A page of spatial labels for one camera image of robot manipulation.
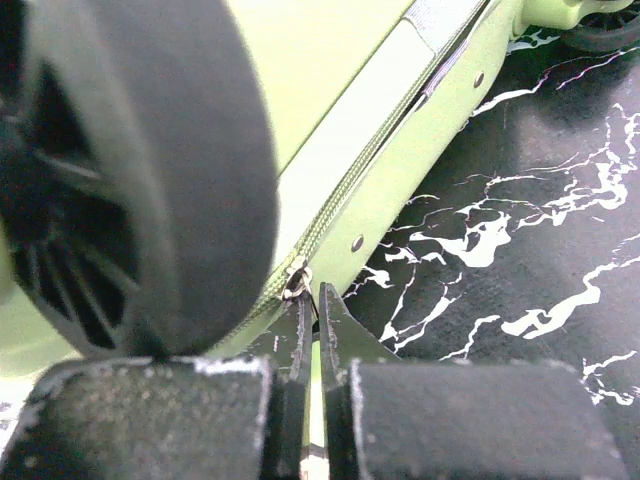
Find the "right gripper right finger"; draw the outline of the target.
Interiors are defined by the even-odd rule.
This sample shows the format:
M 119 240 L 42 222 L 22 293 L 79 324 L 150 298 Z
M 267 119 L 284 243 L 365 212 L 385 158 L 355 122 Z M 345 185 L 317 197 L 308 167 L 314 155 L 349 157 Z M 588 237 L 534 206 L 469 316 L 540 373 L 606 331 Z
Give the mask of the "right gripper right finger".
M 318 295 L 333 479 L 625 479 L 612 434 L 563 363 L 407 362 Z

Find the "green hard-shell suitcase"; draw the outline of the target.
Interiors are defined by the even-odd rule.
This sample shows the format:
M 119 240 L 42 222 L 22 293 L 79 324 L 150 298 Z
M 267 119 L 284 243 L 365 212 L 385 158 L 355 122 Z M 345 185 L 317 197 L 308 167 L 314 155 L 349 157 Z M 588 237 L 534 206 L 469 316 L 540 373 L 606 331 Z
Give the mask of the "green hard-shell suitcase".
M 639 36 L 628 1 L 223 2 L 265 109 L 277 210 L 268 275 L 240 324 L 202 352 L 213 356 L 274 321 L 288 267 L 349 286 L 529 27 L 592 52 Z M 12 275 L 4 232 L 1 218 L 2 395 L 60 361 L 116 357 L 83 354 L 48 323 Z

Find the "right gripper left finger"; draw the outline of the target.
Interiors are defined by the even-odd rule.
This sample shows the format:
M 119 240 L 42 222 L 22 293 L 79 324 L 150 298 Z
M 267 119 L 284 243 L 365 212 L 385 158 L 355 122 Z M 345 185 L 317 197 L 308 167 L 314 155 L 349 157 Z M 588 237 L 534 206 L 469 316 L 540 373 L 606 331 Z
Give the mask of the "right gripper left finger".
M 284 362 L 67 361 L 35 384 L 1 457 L 5 479 L 295 479 L 311 373 L 308 296 L 281 320 Z

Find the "metal zipper pull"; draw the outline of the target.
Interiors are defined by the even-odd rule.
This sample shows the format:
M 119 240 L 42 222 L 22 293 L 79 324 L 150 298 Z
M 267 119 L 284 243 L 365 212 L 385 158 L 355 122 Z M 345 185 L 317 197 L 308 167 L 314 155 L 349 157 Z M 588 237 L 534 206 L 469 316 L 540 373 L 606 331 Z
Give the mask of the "metal zipper pull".
M 287 281 L 282 290 L 281 299 L 290 301 L 300 297 L 304 292 L 309 292 L 313 278 L 312 270 L 308 266 L 286 269 Z

